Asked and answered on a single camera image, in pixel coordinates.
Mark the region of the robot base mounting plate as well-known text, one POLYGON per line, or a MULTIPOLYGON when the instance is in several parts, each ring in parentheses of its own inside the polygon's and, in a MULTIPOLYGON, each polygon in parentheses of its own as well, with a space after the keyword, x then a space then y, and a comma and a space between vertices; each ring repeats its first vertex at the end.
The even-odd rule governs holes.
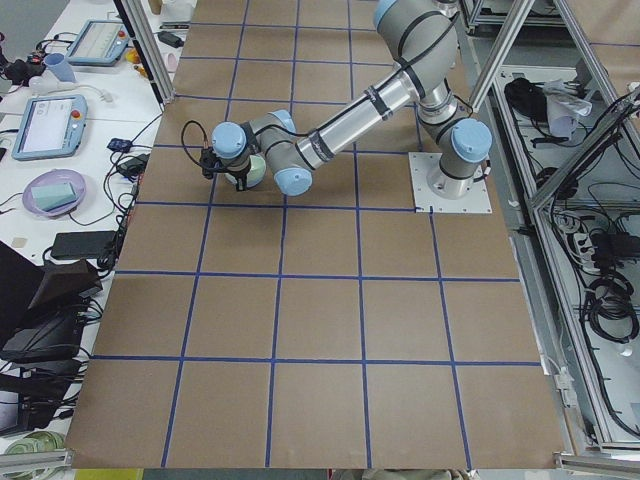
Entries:
POLYGON ((418 213, 478 214, 492 213, 492 206, 482 169, 473 176, 457 180, 440 169, 440 153, 408 154, 414 210, 418 213))

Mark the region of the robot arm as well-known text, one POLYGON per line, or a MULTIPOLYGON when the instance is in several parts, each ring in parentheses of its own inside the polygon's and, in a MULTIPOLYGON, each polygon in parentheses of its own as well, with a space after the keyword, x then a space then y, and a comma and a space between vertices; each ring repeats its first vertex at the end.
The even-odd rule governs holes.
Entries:
POLYGON ((296 131, 286 110, 242 124, 218 124, 211 147, 201 155, 203 175, 228 174, 237 190, 244 191, 251 158, 259 155, 283 194, 301 195, 311 187, 314 170, 414 103, 419 124, 441 150, 428 177, 430 189, 446 199, 464 196, 482 179, 476 171, 488 156, 492 134, 484 123, 462 113, 446 80, 458 47, 456 18, 453 1, 379 2, 373 23, 394 61, 387 77, 307 133, 296 131))

